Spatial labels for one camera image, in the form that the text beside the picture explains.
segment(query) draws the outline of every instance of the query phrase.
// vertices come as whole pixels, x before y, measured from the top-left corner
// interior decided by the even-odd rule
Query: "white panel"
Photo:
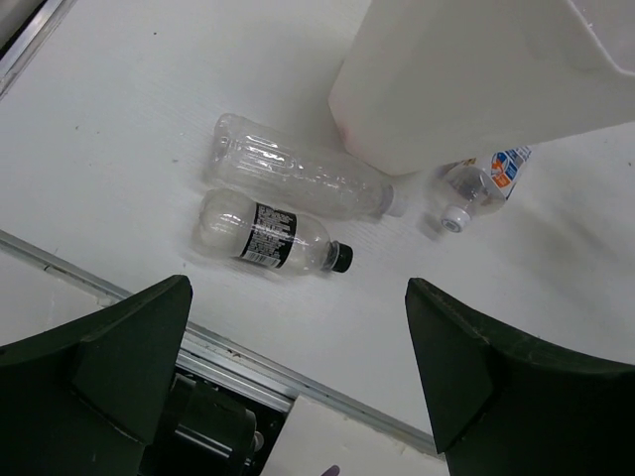
[[[445,463],[300,397],[276,441],[262,476],[447,476]]]
[[[96,296],[0,251],[0,346],[100,309]]]
[[[405,217],[327,222],[355,249],[345,275],[191,251],[218,115],[334,144],[326,97],[366,4],[79,0],[0,103],[0,226],[131,292],[185,273],[196,322],[427,431],[411,277],[635,362],[633,125],[543,146],[511,202],[462,236],[431,232],[424,182],[405,179]]]

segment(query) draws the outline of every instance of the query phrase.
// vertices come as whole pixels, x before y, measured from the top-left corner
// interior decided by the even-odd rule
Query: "bottle with black cap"
[[[200,207],[195,242],[212,257],[236,257],[292,274],[345,273],[348,245],[331,241],[314,218],[258,203],[230,189],[211,190]]]

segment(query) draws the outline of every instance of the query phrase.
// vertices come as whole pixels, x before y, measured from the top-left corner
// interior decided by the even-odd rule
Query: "bottle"
[[[234,114],[216,122],[209,171],[224,186],[320,216],[402,216],[406,211],[406,198],[358,159],[303,145]]]
[[[441,186],[446,203],[441,216],[444,228],[460,233],[474,216],[493,213],[503,206],[531,154],[529,147],[521,147],[452,167]]]
[[[237,257],[294,274],[344,273],[353,259],[352,249],[331,241],[314,218],[272,208],[227,188],[207,193],[196,233],[210,256]]]

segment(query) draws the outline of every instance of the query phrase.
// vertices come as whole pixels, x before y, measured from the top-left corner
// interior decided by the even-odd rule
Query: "white plastic container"
[[[298,275],[345,273],[353,259],[352,249],[331,241],[314,218],[274,209],[226,188],[207,193],[195,233],[211,257],[240,258]]]
[[[460,233],[476,216],[493,213],[505,204],[527,165],[529,147],[459,162],[439,187],[445,208],[442,226]]]
[[[217,185],[330,218],[401,216],[406,210],[406,197],[360,160],[234,114],[216,122],[209,175]]]
[[[389,175],[635,119],[633,0],[373,0],[329,97]]]

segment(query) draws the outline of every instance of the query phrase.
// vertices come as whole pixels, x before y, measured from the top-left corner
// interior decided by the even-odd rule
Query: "clear plastic bottle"
[[[505,204],[531,156],[521,147],[457,163],[443,177],[446,204],[441,224],[460,233],[474,216],[493,213]]]
[[[237,257],[293,274],[344,273],[352,249],[331,241],[314,218],[258,203],[227,188],[211,190],[200,206],[197,239],[213,257]]]
[[[358,159],[308,147],[234,114],[216,122],[210,176],[252,196],[276,198],[325,217],[402,216],[406,211],[406,197]]]

